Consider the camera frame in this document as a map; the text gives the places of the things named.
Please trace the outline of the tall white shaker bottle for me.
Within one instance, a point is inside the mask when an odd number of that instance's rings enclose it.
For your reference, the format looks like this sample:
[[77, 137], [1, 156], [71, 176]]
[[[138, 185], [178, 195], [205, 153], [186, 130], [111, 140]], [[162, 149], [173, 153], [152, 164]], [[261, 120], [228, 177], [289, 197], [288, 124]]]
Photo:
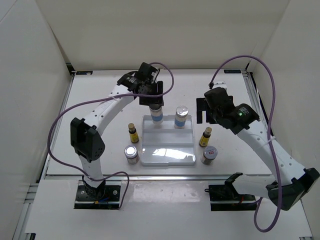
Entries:
[[180, 105], [176, 108], [174, 119], [174, 127], [176, 129], [183, 129], [185, 127], [188, 113], [189, 110], [184, 105]]
[[160, 104], [151, 104], [149, 106], [150, 116], [155, 125], [160, 125], [163, 122], [163, 110]]

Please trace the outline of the small yellow bottle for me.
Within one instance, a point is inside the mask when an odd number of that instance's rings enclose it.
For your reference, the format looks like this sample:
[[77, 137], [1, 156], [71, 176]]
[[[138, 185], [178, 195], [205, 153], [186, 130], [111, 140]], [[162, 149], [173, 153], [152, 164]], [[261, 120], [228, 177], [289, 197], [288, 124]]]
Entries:
[[128, 124], [128, 132], [129, 132], [130, 141], [133, 144], [138, 143], [139, 142], [139, 135], [138, 135], [137, 129], [133, 123]]
[[206, 127], [198, 142], [200, 147], [207, 147], [212, 133], [211, 127]]

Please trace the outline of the red-label spice jar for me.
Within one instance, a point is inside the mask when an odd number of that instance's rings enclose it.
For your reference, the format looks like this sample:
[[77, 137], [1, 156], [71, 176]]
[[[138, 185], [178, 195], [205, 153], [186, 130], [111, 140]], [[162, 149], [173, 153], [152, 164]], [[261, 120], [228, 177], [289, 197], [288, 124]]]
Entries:
[[218, 150], [214, 146], [206, 146], [200, 160], [204, 165], [210, 165], [217, 156]]

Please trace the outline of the silver-lid spice jar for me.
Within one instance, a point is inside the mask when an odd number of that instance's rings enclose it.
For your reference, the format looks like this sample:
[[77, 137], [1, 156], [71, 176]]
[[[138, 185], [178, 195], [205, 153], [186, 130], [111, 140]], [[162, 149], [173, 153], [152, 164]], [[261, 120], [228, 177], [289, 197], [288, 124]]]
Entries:
[[138, 163], [138, 161], [140, 159], [138, 150], [133, 145], [128, 145], [125, 147], [124, 155], [125, 155], [125, 158], [127, 159], [127, 162], [131, 165]]

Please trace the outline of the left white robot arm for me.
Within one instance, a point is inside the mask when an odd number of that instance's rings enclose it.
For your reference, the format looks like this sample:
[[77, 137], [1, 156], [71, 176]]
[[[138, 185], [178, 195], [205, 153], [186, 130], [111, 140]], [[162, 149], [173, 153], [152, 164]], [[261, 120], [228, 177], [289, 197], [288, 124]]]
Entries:
[[157, 81], [159, 69], [143, 62], [137, 71], [124, 74], [108, 96], [92, 112], [70, 123], [70, 143], [78, 155], [85, 175], [85, 192], [95, 201], [105, 197], [100, 157], [105, 151], [102, 135], [109, 123], [128, 104], [142, 95], [141, 105], [163, 104], [163, 82]]

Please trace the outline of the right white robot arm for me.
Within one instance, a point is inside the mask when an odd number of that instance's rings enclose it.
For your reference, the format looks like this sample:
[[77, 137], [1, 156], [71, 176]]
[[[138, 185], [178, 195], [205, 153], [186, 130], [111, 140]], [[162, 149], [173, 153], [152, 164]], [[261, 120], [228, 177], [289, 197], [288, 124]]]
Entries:
[[251, 106], [234, 105], [233, 96], [228, 95], [225, 88], [215, 87], [196, 99], [196, 122], [201, 124], [203, 117], [207, 123], [218, 124], [244, 141], [272, 173], [267, 177], [232, 174], [224, 182], [224, 193], [230, 200], [254, 195], [269, 199], [274, 205], [281, 201], [281, 209], [288, 211], [319, 179], [320, 173], [314, 167], [304, 167], [268, 136]]

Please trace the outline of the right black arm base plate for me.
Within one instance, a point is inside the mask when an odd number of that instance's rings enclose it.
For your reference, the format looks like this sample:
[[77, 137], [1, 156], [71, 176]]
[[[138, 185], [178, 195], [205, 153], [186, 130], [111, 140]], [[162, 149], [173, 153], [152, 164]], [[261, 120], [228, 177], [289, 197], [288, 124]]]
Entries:
[[258, 205], [254, 195], [243, 194], [232, 196], [224, 185], [209, 185], [204, 189], [209, 194], [212, 212], [255, 211]]

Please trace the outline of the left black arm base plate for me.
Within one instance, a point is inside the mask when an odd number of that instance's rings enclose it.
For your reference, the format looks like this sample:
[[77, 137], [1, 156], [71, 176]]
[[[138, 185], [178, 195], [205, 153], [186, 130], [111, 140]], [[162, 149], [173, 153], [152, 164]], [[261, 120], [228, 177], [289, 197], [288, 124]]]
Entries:
[[76, 210], [117, 210], [120, 207], [121, 185], [105, 184], [104, 189], [88, 192], [80, 181], [74, 199], [73, 208]]

